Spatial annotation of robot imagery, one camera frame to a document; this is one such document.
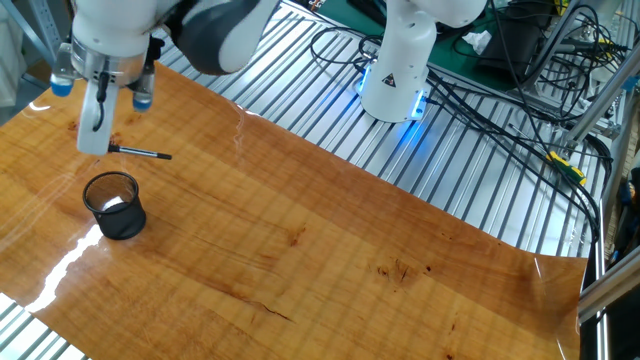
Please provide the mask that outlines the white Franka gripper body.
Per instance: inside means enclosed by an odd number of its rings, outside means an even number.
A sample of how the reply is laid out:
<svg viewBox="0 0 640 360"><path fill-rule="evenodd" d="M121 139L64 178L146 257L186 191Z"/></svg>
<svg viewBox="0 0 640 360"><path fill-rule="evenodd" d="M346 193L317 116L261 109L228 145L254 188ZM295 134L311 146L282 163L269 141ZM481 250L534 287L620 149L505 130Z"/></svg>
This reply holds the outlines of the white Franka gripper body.
<svg viewBox="0 0 640 360"><path fill-rule="evenodd" d="M97 82L87 83L76 147L82 153L102 156L108 152L119 87L109 84L102 103L97 100L98 90Z"/></svg>

